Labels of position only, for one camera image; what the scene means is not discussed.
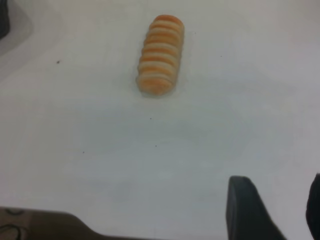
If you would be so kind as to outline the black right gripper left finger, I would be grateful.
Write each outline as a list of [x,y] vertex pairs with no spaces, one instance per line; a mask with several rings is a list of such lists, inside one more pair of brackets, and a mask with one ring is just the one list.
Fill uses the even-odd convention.
[[225,218],[229,240],[285,239],[248,177],[229,178]]

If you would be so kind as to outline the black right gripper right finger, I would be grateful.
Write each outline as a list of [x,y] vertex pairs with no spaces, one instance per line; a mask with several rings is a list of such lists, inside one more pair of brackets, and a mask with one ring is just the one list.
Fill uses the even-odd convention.
[[317,173],[310,186],[306,205],[306,222],[314,240],[320,239],[320,174]]

